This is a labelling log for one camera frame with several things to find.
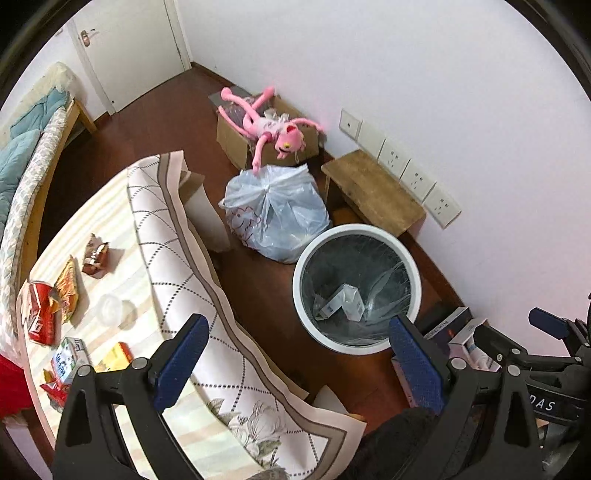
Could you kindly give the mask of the white door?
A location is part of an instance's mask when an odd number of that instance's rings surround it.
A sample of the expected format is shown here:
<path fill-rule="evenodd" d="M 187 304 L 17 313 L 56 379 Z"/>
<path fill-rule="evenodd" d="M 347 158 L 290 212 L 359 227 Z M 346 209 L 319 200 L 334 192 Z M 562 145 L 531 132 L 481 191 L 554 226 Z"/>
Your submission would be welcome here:
<path fill-rule="evenodd" d="M 190 70 L 173 1 L 91 1 L 68 30 L 109 114 Z"/>

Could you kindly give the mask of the red cloth on bed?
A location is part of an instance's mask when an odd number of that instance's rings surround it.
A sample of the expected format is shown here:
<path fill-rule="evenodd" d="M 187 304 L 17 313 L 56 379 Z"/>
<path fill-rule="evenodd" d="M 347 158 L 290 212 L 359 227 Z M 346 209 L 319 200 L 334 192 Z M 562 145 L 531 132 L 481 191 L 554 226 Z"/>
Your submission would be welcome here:
<path fill-rule="evenodd" d="M 0 418 L 16 415 L 33 407 L 24 371 L 0 356 Z"/>

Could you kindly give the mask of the red wrapper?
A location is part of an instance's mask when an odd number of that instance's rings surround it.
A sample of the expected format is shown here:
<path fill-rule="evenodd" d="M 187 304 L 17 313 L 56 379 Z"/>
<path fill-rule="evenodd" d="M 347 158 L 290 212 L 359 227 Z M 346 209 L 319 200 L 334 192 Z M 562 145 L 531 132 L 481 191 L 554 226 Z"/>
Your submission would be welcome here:
<path fill-rule="evenodd" d="M 61 385 L 50 370 L 43 370 L 44 382 L 40 388 L 47 395 L 50 406 L 58 412 L 62 412 L 67 402 L 69 386 Z"/>

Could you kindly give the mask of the boxes by wall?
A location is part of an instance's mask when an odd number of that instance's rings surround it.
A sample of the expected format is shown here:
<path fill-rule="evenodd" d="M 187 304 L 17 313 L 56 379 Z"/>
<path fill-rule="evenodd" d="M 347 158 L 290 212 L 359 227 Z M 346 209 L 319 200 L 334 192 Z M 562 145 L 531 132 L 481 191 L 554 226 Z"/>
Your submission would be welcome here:
<path fill-rule="evenodd" d="M 443 354 L 445 362 L 460 358 L 475 370 L 495 372 L 499 364 L 474 340 L 476 328 L 487 324 L 486 319 L 475 319 L 468 307 L 459 307 L 435 326 L 428 327 L 423 336 Z M 444 380 L 398 318 L 391 322 L 390 344 L 394 371 L 410 406 L 441 413 L 446 405 Z"/>

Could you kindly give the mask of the blue white milk carton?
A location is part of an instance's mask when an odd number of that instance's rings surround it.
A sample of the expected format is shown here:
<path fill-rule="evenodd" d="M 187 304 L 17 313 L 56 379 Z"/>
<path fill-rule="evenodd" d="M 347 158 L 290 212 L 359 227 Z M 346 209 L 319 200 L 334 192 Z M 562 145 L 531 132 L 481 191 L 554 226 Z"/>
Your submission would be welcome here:
<path fill-rule="evenodd" d="M 89 364 L 84 341 L 72 337 L 65 337 L 59 343 L 51 359 L 53 374 L 60 386 L 70 385 L 77 369 Z"/>

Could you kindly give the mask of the brown snack wrapper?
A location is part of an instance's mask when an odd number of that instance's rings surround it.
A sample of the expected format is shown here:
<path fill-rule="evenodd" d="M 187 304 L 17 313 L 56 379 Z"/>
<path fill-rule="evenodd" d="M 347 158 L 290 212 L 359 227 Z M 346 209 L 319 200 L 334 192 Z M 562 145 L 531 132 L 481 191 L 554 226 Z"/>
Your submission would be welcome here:
<path fill-rule="evenodd" d="M 108 258 L 109 244 L 91 234 L 85 246 L 81 270 L 88 276 L 99 278 L 107 270 Z"/>

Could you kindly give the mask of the white round trash bin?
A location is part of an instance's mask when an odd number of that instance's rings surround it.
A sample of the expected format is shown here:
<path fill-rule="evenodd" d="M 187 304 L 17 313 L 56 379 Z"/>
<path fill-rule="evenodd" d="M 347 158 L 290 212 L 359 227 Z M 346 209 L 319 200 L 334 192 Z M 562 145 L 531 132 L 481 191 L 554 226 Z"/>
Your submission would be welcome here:
<path fill-rule="evenodd" d="M 373 355 L 390 348 L 392 318 L 417 318 L 422 281 L 396 237 L 375 226 L 346 224 L 305 247 L 295 264 L 293 299 L 301 325 L 318 344 Z"/>

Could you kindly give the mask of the small wooden stool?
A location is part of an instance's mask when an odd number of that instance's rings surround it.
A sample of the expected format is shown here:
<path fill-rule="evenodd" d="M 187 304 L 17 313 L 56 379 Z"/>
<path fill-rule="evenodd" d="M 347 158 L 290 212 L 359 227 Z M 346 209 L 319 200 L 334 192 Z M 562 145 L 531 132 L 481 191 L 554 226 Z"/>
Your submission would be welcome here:
<path fill-rule="evenodd" d="M 347 203 L 363 221 L 399 237 L 424 221 L 420 203 L 381 164 L 356 150 L 322 164 L 324 200 L 332 211 Z"/>

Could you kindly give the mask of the teal blanket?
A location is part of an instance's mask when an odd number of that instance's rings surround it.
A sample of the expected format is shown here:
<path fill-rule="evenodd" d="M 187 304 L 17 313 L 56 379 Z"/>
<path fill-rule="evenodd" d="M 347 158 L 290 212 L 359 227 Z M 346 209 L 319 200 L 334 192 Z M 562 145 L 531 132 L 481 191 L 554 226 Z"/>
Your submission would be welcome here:
<path fill-rule="evenodd" d="M 43 130 L 55 111 L 65 107 L 68 101 L 68 91 L 54 87 L 10 127 L 10 140 L 1 150 L 1 233 L 4 233 L 13 197 Z"/>

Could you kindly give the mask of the crushed red soda can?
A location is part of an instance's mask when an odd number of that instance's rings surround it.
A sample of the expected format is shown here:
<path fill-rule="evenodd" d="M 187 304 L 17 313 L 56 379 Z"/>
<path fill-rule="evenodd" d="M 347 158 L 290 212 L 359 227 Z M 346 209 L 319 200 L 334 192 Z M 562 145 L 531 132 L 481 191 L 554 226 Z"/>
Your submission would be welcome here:
<path fill-rule="evenodd" d="M 28 284 L 27 333 L 30 340 L 45 346 L 55 341 L 55 315 L 59 310 L 56 290 L 43 282 Z"/>

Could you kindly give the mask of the white wall socket row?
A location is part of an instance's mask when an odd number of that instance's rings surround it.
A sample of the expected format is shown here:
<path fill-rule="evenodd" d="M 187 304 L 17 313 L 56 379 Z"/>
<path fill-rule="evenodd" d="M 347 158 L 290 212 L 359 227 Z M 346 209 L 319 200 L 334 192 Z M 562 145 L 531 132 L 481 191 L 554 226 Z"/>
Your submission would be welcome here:
<path fill-rule="evenodd" d="M 442 229 L 446 229 L 461 214 L 462 209 L 453 196 L 400 143 L 345 109 L 339 116 L 339 129 L 353 139 L 370 159 L 400 180 Z"/>

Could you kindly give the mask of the patterned table cloth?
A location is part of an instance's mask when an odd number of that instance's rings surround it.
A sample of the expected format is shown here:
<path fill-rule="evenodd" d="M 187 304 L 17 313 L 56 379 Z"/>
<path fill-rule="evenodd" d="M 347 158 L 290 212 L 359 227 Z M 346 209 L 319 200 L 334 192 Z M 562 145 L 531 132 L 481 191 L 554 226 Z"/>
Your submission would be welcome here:
<path fill-rule="evenodd" d="M 67 222 L 32 277 L 56 280 L 91 234 L 121 250 L 112 273 L 81 279 L 78 307 L 62 333 L 82 339 L 95 361 L 119 341 L 138 357 L 171 338 L 190 314 L 204 315 L 211 333 L 204 355 L 164 414 L 189 461 L 208 479 L 271 469 L 290 479 L 334 479 L 353 460 L 366 426 L 308 404 L 235 321 L 181 202 L 188 178 L 181 152 L 135 162 Z M 118 327 L 96 316 L 104 295 L 124 304 Z"/>

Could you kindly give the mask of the orange yellow snack bag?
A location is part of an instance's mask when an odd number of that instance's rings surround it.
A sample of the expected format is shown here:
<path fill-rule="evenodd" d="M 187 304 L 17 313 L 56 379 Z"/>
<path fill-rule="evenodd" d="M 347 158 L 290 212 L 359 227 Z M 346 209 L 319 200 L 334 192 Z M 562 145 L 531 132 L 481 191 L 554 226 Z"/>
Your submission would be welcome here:
<path fill-rule="evenodd" d="M 73 316 L 79 299 L 76 262 L 72 256 L 59 274 L 54 289 L 59 299 L 61 323 L 64 324 Z"/>

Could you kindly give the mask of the bed with patterned mattress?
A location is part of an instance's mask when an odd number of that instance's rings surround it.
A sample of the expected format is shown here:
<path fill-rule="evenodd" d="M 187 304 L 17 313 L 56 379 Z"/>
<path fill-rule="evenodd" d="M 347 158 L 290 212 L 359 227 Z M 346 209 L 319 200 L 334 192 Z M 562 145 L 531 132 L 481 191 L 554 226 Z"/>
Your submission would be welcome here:
<path fill-rule="evenodd" d="M 37 259 L 40 226 L 55 167 L 77 122 L 91 134 L 96 126 L 82 104 L 81 85 L 62 62 L 52 64 L 22 97 L 10 121 L 1 129 L 1 150 L 10 140 L 10 127 L 41 97 L 56 87 L 69 101 L 52 115 L 18 184 L 1 233 L 1 355 L 20 363 L 16 297 Z"/>

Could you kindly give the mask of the pink panther plush toy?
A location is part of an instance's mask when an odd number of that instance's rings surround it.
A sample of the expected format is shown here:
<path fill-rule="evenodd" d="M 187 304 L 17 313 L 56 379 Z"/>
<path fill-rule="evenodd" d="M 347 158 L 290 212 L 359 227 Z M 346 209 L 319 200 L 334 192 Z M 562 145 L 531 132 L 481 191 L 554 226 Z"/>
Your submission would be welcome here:
<path fill-rule="evenodd" d="M 262 168 L 263 148 L 266 144 L 273 144 L 273 148 L 277 153 L 277 159 L 284 160 L 290 154 L 304 151 L 304 148 L 307 145 L 305 144 L 304 133 L 301 132 L 301 129 L 298 128 L 298 126 L 305 125 L 315 128 L 315 131 L 318 133 L 325 133 L 321 124 L 308 118 L 301 117 L 288 119 L 284 116 L 269 118 L 259 115 L 259 112 L 257 111 L 259 106 L 273 97 L 274 93 L 276 93 L 276 91 L 273 86 L 266 87 L 259 97 L 256 97 L 252 103 L 249 103 L 245 98 L 233 94 L 229 87 L 224 87 L 221 90 L 222 101 L 229 101 L 245 110 L 245 115 L 242 118 L 242 127 L 239 127 L 231 120 L 222 106 L 217 108 L 221 117 L 228 122 L 236 132 L 243 137 L 256 142 L 252 157 L 252 171 L 254 174 L 258 174 L 260 168 Z"/>

